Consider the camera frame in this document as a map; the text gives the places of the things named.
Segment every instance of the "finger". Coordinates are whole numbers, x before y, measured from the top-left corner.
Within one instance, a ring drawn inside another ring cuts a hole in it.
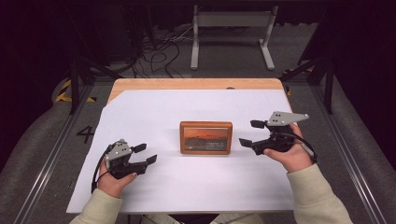
[[[100,170],[99,170],[99,174],[102,175],[105,172],[107,172],[107,166],[106,166],[106,158],[103,158],[101,163],[100,163]]]
[[[275,150],[273,150],[271,148],[266,148],[264,150],[264,155],[266,155],[267,157],[273,159],[274,161],[279,161],[281,163],[282,163],[283,158],[284,158],[284,155],[283,155],[282,152],[275,151]]]
[[[291,130],[293,131],[293,133],[299,135],[301,138],[303,138],[303,134],[301,133],[300,128],[296,125],[296,124],[291,124],[290,125]]]
[[[134,181],[136,178],[137,178],[137,173],[133,173],[133,174],[126,175],[125,177],[121,178],[119,181],[123,186],[127,186],[132,181]]]

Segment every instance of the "wooden table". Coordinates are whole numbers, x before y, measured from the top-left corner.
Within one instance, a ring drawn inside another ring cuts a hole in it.
[[[277,78],[120,78],[107,103],[128,90],[283,90]]]

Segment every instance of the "metal frame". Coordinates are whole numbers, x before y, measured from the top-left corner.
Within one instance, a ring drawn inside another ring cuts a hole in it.
[[[85,102],[86,99],[90,96],[92,91],[92,86],[85,86],[81,98],[79,99],[81,102]],[[58,139],[56,140],[55,145],[52,148],[46,162],[43,165],[40,173],[35,180],[32,189],[29,192],[29,195],[26,197],[23,206],[21,207],[20,212],[14,220],[15,224],[28,223],[29,217],[33,214],[35,206],[38,203],[38,200],[41,197],[45,187],[47,186],[50,177],[52,175],[53,170],[55,169],[56,163],[62,155],[62,151],[64,149],[64,143],[67,136],[70,133],[71,128],[78,118],[78,114],[83,107],[84,104],[80,104],[76,107],[76,111],[74,114],[70,114],[69,118],[67,118]]]
[[[322,98],[324,97],[323,94],[321,93],[318,86],[311,86],[310,88],[318,102],[322,114],[325,116],[326,121],[332,130],[332,134],[335,137],[335,140],[339,146],[337,148],[338,152],[343,159],[344,165],[349,172],[350,178],[352,179],[352,182],[355,185],[357,192],[361,196],[361,201],[366,208],[367,214],[369,215],[373,223],[387,223],[384,216],[382,215],[381,209],[376,203],[373,193],[371,192],[367,184],[366,178],[364,177],[361,169],[353,158],[353,155],[347,145],[347,141],[341,134],[341,131],[338,128],[338,125],[332,115],[328,113],[326,105],[321,102]]]
[[[237,11],[214,11],[214,12],[200,12],[198,6],[194,6],[193,17],[193,43],[191,54],[191,70],[198,69],[199,56],[199,38],[198,27],[216,27],[216,26],[249,26],[249,27],[265,27],[265,37],[259,39],[260,48],[262,49],[262,56],[267,64],[268,70],[275,70],[274,62],[268,50],[268,42],[271,36],[272,29],[276,18],[277,7],[273,7],[272,11],[252,11],[252,12],[237,12]]]

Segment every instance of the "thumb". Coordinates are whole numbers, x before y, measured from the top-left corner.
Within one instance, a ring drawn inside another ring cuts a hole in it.
[[[125,177],[123,177],[122,179],[120,179],[121,184],[125,187],[128,184],[130,184],[132,181],[134,181],[137,177],[136,173],[133,174],[128,174]]]
[[[264,150],[264,155],[269,157],[269,158],[271,158],[271,159],[273,159],[274,161],[282,162],[282,158],[283,158],[282,157],[283,156],[282,153],[278,152],[278,151],[275,151],[275,150],[273,150],[271,148],[266,148]]]

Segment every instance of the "dark background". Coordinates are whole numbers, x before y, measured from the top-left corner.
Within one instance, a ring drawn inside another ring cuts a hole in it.
[[[348,5],[348,12],[325,9],[280,7],[276,25],[323,20],[302,55],[303,61],[320,56],[335,36],[341,38],[333,57],[335,74],[395,168],[395,13],[392,7],[375,1]],[[101,65],[132,61],[141,53],[147,25],[172,30],[190,23],[191,15],[192,6],[65,8],[42,1],[1,1],[0,169],[26,129],[52,107],[52,92],[69,76],[73,56],[81,54]]]

